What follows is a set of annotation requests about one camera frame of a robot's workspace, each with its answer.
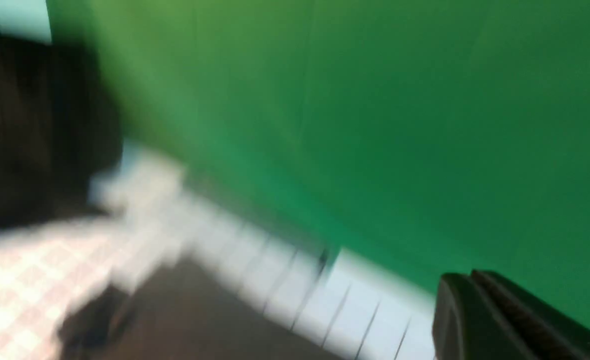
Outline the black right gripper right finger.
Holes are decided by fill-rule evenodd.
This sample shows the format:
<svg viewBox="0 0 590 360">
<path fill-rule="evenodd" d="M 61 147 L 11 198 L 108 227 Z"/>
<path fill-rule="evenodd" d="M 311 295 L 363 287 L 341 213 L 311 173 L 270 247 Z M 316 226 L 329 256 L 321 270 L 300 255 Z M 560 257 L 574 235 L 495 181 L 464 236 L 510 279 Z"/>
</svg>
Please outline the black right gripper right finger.
<svg viewBox="0 0 590 360">
<path fill-rule="evenodd" d="M 540 360 L 590 360 L 590 329 L 497 272 L 474 269 L 471 278 Z"/>
</svg>

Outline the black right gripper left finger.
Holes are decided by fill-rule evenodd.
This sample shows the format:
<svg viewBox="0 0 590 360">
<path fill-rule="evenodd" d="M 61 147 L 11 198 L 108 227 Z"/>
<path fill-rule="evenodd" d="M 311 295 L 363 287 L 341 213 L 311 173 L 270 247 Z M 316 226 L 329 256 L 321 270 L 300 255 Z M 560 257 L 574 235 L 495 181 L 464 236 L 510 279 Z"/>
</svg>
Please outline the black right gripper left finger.
<svg viewBox="0 0 590 360">
<path fill-rule="evenodd" d="M 539 360 L 488 294 L 467 275 L 444 273 L 432 339 L 438 360 Z"/>
</svg>

